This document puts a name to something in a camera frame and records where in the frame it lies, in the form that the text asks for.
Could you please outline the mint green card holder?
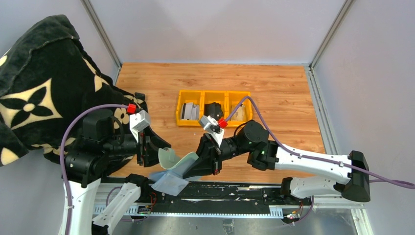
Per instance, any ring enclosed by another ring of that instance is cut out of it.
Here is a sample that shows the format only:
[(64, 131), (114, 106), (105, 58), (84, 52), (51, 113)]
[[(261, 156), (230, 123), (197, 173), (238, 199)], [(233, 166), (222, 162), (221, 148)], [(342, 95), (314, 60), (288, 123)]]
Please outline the mint green card holder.
[(184, 173), (199, 159), (195, 152), (189, 152), (181, 158), (172, 148), (160, 148), (158, 159), (164, 171), (150, 173), (148, 177), (154, 182), (151, 188), (155, 191), (177, 196), (191, 180), (200, 179), (199, 176), (184, 176)]

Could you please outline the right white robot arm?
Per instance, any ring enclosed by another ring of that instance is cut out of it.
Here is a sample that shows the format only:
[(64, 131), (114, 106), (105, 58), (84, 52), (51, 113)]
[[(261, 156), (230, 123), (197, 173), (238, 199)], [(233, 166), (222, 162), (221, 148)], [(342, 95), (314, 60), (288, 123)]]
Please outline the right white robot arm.
[(237, 127), (232, 137), (215, 139), (217, 132), (204, 134), (196, 150), (197, 160), (183, 178), (217, 175), (223, 161), (248, 154), (247, 163), (265, 170), (294, 170), (310, 173), (307, 178), (286, 177), (279, 197), (285, 204), (314, 195), (340, 195), (354, 202), (369, 202), (368, 163), (360, 151), (348, 155), (329, 155), (295, 149), (269, 140), (269, 132), (250, 120)]

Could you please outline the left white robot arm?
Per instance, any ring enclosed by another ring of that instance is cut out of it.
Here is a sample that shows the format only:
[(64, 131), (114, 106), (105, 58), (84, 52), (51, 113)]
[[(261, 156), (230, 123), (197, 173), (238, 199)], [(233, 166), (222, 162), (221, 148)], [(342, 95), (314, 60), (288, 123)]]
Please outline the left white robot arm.
[(147, 177), (131, 174), (124, 180), (119, 193), (104, 211), (93, 215), (95, 197), (102, 178), (110, 174), (110, 162), (137, 155), (144, 167), (157, 165), (158, 150), (169, 147), (150, 127), (148, 113), (136, 106), (131, 112), (130, 132), (115, 133), (117, 119), (114, 104), (87, 109), (68, 127), (82, 121), (82, 135), (68, 153), (60, 152), (64, 181), (65, 209), (59, 233), (62, 235), (110, 235), (130, 206), (138, 202), (151, 205), (157, 200)]

